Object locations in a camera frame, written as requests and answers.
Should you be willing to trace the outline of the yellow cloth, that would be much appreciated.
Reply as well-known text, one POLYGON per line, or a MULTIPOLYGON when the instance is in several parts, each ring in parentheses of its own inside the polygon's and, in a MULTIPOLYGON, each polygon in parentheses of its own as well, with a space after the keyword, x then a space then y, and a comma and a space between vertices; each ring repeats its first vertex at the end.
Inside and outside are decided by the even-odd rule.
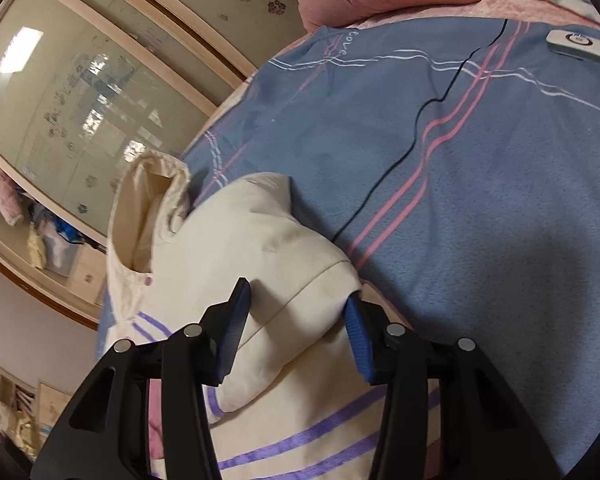
POLYGON ((32 266, 35 269, 44 270, 46 266, 46 247, 33 223, 29 224, 27 248, 32 266))

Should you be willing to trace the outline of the wooden bookshelf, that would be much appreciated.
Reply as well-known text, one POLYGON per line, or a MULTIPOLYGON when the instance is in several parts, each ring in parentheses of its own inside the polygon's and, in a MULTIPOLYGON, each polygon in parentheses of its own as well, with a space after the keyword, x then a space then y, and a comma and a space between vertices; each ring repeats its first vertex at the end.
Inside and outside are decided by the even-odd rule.
POLYGON ((1 444, 33 464, 70 399, 45 382, 32 387, 0 367, 1 444))

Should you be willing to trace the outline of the cream and pink hooded jacket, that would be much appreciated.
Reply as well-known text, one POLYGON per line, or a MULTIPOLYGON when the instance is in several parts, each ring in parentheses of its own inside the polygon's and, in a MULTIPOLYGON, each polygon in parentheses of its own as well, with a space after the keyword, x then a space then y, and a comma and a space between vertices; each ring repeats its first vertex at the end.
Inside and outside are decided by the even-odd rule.
POLYGON ((204 389, 227 479, 364 479, 386 390, 356 369, 341 312, 384 297, 291 213, 290 181, 248 174, 190 206, 184 162, 156 152, 123 176, 109 221, 106 344, 168 338, 230 298, 251 304, 230 374, 204 389))

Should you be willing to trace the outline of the clear plastic storage box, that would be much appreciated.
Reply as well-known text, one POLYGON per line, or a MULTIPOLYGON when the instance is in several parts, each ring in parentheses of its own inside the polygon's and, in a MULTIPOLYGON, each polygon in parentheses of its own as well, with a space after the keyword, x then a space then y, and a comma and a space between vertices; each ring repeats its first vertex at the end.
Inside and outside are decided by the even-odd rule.
POLYGON ((44 235, 42 240, 46 250, 45 269, 68 278, 82 243, 68 242, 60 235, 44 235))

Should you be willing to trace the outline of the sliding door wardrobe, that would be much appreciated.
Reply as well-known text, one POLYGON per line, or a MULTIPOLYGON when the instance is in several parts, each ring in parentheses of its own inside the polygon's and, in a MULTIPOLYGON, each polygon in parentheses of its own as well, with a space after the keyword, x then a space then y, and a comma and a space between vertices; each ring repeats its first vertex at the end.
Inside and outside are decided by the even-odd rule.
POLYGON ((181 155, 225 99, 303 32, 297 0, 0 0, 0 271, 95 326, 114 193, 144 151, 181 155), (68 278, 30 263, 38 235, 81 242, 68 278))

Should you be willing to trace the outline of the white remote control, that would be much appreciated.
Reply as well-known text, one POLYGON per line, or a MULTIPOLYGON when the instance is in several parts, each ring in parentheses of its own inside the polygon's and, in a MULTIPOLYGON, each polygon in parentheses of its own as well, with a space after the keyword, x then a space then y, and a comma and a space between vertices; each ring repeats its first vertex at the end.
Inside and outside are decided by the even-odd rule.
POLYGON ((600 40, 568 30, 552 29, 546 35, 547 47, 570 58, 600 63, 600 40))

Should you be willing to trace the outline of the blue plaid bed sheet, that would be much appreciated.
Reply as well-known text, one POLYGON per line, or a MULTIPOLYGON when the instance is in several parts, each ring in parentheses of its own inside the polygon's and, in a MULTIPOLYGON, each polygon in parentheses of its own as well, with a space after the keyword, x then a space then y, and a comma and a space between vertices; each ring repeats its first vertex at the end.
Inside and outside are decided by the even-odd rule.
POLYGON ((184 158, 190 206, 290 181, 422 338, 470 338, 559 468, 600 479, 600 63, 552 26, 433 18, 324 28, 271 58, 184 158))

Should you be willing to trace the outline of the pink hanging jacket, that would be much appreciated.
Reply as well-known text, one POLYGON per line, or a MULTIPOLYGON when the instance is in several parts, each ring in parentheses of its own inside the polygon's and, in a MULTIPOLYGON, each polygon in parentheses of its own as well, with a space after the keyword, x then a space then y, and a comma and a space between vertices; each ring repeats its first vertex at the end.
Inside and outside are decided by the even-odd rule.
POLYGON ((23 209, 15 182, 0 168, 0 213, 9 226, 16 226, 23 218, 23 209))

